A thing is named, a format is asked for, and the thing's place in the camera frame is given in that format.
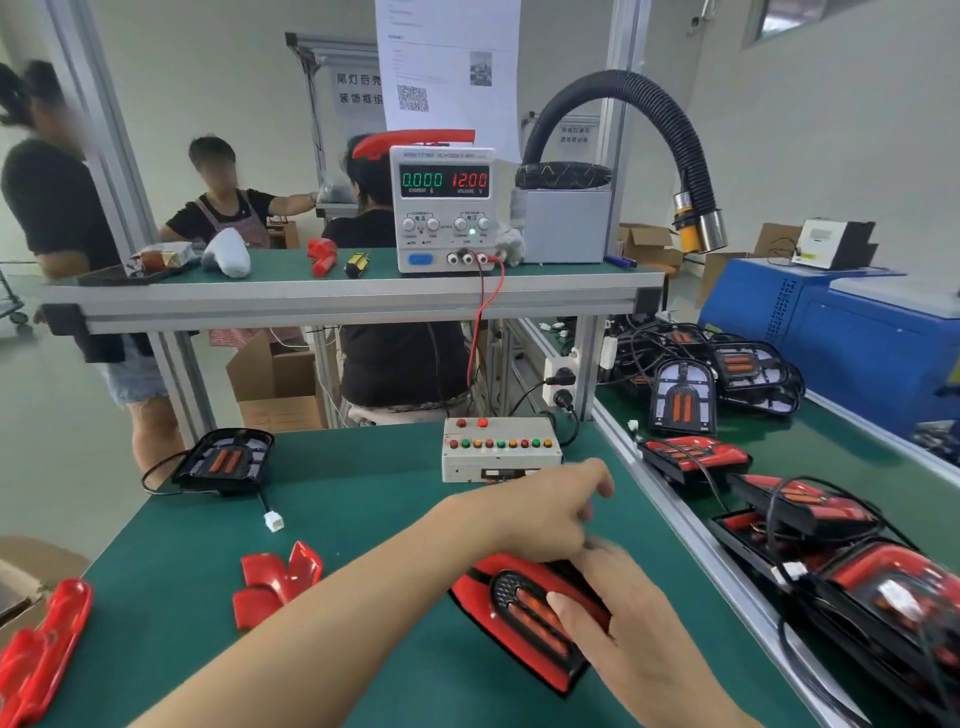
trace digital display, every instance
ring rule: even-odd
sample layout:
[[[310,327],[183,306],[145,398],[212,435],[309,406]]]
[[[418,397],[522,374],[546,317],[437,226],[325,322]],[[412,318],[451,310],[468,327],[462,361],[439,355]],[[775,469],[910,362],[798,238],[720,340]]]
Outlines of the digital display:
[[[400,197],[490,197],[490,167],[401,164]]]

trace workbench surface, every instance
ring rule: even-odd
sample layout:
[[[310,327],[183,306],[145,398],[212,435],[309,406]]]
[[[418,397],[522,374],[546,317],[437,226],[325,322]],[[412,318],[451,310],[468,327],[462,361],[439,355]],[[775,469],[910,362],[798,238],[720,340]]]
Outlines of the workbench surface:
[[[286,558],[303,539],[330,574],[458,490],[440,480],[441,441],[441,424],[279,435],[267,472],[271,504],[286,522],[276,534],[255,497],[152,498],[86,575],[93,611],[43,725],[124,726],[237,640],[230,600],[243,587],[245,554]],[[617,494],[597,499],[591,529],[622,544],[663,588],[732,697],[771,728],[816,725],[593,424],[567,455],[610,466]],[[593,671],[561,700],[447,597],[348,721],[388,725],[636,726]]]

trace gray box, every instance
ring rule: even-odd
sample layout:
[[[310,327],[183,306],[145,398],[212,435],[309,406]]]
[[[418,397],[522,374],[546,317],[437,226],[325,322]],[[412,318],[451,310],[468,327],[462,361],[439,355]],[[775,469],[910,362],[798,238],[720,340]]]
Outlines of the gray box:
[[[599,263],[607,253],[611,191],[515,189],[511,226],[523,234],[526,263]]]

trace black shirt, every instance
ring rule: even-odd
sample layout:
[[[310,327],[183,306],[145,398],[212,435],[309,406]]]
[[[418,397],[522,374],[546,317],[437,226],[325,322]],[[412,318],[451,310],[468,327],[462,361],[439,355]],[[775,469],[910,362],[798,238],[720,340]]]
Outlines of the black shirt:
[[[204,201],[206,208],[213,213],[213,216],[221,223],[235,223],[244,220],[251,215],[250,208],[260,218],[260,222],[267,224],[267,218],[270,216],[270,203],[274,201],[276,195],[268,195],[266,192],[258,192],[255,189],[247,190],[247,199],[250,204],[243,199],[239,190],[237,191],[237,204],[240,206],[235,215],[222,215],[210,204],[206,195],[200,196]],[[217,231],[213,229],[210,220],[204,215],[204,211],[196,202],[189,202],[183,206],[183,209],[167,221],[167,227],[184,240],[203,240],[204,243],[210,242]]]
[[[79,159],[40,139],[26,139],[7,154],[0,190],[34,255],[83,253],[91,271],[120,264],[97,187]],[[88,362],[125,358],[117,334],[74,338]],[[141,352],[152,353],[145,335],[133,338]]]
[[[338,217],[324,230],[341,248],[396,248],[394,213],[373,209],[357,217]],[[390,255],[393,250],[372,255]],[[344,326],[341,345],[346,355],[344,397],[362,407],[426,404],[466,392],[467,342],[460,324],[430,324],[437,339],[436,354],[428,324]],[[437,378],[440,358],[440,380]]]

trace hair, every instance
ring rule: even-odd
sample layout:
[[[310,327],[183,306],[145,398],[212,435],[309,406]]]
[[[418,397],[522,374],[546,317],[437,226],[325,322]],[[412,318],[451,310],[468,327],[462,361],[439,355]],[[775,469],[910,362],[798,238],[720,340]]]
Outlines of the hair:
[[[63,105],[63,92],[57,81],[57,72],[49,61],[30,61],[22,76],[8,65],[0,63],[0,126],[35,129],[31,102],[40,101],[50,106]]]
[[[360,207],[366,207],[371,202],[375,205],[391,206],[394,189],[390,183],[390,158],[386,155],[380,159],[353,158],[353,150],[357,148],[357,144],[368,136],[370,135],[359,134],[347,142],[347,152],[341,167],[360,190],[357,195]]]
[[[214,134],[198,136],[191,141],[187,154],[196,169],[200,169],[201,164],[211,159],[229,159],[232,162],[237,160],[233,147]]]

